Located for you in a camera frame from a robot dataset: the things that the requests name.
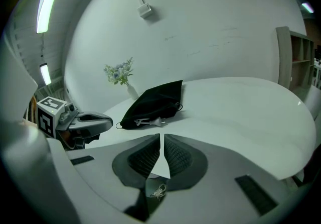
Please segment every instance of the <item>black bag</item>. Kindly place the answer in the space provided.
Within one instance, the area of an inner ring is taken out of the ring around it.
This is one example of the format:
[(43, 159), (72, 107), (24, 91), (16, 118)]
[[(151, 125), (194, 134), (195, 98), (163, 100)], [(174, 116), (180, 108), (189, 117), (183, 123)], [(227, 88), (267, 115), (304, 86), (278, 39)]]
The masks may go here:
[(136, 129), (136, 120), (173, 117), (181, 107), (182, 80), (146, 90), (126, 112), (120, 122), (123, 129)]

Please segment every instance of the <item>white table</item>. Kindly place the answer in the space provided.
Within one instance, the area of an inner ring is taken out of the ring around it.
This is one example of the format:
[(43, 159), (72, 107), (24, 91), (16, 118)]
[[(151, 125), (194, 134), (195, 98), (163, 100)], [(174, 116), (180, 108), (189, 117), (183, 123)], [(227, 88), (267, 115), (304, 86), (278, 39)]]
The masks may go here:
[(317, 87), (317, 85), (320, 83), (320, 79), (321, 77), (319, 77), (319, 75), (321, 74), (320, 73), (320, 70), (321, 70), (321, 65), (318, 65), (316, 62), (314, 63), (314, 67), (316, 68), (316, 77), (315, 77), (315, 82), (314, 82), (314, 86)]
[(185, 136), (232, 149), (277, 179), (299, 172), (309, 161), (315, 144), (315, 125), (304, 103), (276, 83), (248, 77), (211, 78), (183, 83), (184, 108), (163, 127), (118, 130), (128, 99), (105, 112), (114, 126), (86, 148), (121, 143), (160, 133), (161, 157), (153, 174), (167, 177), (164, 134)]

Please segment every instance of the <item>shelf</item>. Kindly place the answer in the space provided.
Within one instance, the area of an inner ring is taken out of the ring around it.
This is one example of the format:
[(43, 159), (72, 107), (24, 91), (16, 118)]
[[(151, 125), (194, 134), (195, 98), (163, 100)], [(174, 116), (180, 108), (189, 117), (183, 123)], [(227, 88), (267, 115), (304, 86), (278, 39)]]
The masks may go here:
[(308, 81), (307, 81), (307, 84), (308, 84), (308, 85), (311, 85), (311, 84), (312, 84), (313, 73), (314, 73), (314, 68), (311, 68), (311, 66), (310, 66), (309, 77), (308, 77)]
[(302, 34), (297, 33), (297, 32), (294, 32), (294, 31), (290, 31), (290, 35), (291, 35), (291, 36), (300, 37), (300, 38), (303, 38), (303, 39), (310, 40), (307, 36), (302, 35)]
[(297, 87), (306, 87), (310, 76), (309, 64), (293, 64), (291, 76), (292, 81), (290, 82), (290, 91), (293, 91)]
[(296, 64), (296, 63), (303, 63), (303, 62), (309, 62), (310, 60), (303, 60), (303, 61), (292, 61), (292, 64)]
[(300, 37), (291, 36), (292, 45), (292, 60), (303, 60), (303, 39)]
[(310, 60), (311, 49), (310, 49), (310, 40), (303, 39), (303, 59)]
[(314, 42), (313, 41), (310, 41), (310, 61), (311, 61), (311, 64), (314, 64)]

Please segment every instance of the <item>ceiling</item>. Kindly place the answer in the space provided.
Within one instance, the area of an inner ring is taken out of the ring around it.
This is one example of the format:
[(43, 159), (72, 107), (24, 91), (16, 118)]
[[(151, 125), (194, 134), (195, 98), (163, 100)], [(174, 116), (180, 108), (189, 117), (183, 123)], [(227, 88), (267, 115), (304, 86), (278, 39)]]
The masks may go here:
[[(53, 95), (63, 89), (62, 54), (73, 13), (81, 0), (55, 0), (48, 31), (36, 33), (36, 21), (40, 0), (20, 0), (17, 4), (7, 34), (15, 54), (22, 60), (28, 73), (43, 94)], [(46, 62), (52, 84), (45, 87), (40, 64)]]

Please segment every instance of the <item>white vase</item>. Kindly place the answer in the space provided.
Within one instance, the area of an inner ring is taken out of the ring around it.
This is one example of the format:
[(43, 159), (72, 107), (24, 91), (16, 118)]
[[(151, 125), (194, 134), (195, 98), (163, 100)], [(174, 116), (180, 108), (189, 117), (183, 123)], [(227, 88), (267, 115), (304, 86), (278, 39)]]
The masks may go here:
[(138, 93), (132, 85), (127, 86), (127, 92), (129, 93), (131, 99), (136, 100), (137, 98), (139, 98)]

